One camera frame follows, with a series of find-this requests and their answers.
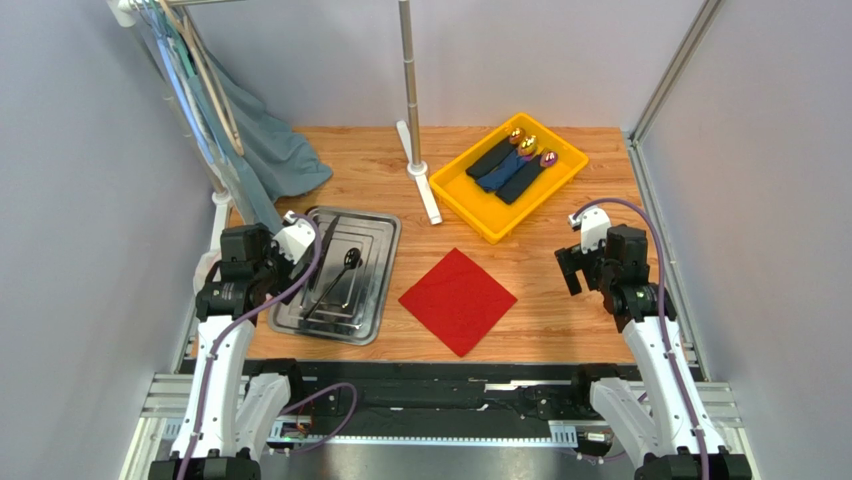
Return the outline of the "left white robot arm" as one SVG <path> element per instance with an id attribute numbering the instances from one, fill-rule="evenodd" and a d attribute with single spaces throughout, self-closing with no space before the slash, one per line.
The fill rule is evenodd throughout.
<path id="1" fill-rule="evenodd" d="M 240 400 L 248 347 L 258 315 L 302 288 L 321 246 L 319 228 L 303 214 L 289 213 L 277 233 L 263 224 L 223 230 L 219 257 L 196 295 L 198 354 L 183 422 L 149 478 L 260 478 L 260 451 L 291 396 L 292 364 L 273 361 L 250 378 Z"/>

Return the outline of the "red paper napkin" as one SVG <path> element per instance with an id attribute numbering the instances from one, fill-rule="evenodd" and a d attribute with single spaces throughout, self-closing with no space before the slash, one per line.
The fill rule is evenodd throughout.
<path id="1" fill-rule="evenodd" d="M 512 293 L 457 248 L 399 298 L 459 357 L 471 352 L 516 302 Z"/>

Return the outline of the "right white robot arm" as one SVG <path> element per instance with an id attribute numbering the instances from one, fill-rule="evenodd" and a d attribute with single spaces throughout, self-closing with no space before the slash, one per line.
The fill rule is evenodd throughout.
<path id="1" fill-rule="evenodd" d="M 649 280 L 645 231 L 607 220 L 578 221 L 580 242 L 556 251 L 571 294 L 603 297 L 639 369 L 641 401 L 610 364 L 572 377 L 576 404 L 600 415 L 635 467 L 637 479 L 751 479 L 748 458 L 730 452 L 700 398 L 681 346 L 673 303 Z"/>

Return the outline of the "black knife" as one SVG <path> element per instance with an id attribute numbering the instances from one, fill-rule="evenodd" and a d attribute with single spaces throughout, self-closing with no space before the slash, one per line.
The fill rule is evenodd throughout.
<path id="1" fill-rule="evenodd" d="M 337 227 L 339 221 L 340 221 L 340 216 L 336 215 L 330 221 L 327 228 L 325 229 L 325 231 L 322 234 L 321 247 L 319 249 L 319 252 L 320 252 L 319 261 L 318 261 L 317 267 L 314 270 L 313 274 L 305 283 L 305 289 L 306 290 L 312 290 L 315 287 L 317 279 L 318 279 L 318 277 L 319 277 L 319 275 L 322 271 L 322 268 L 324 266 L 324 263 L 325 263 L 325 259 L 326 259 L 326 256 L 327 256 L 327 250 L 330 247 L 333 234 L 336 230 L 336 227 Z"/>

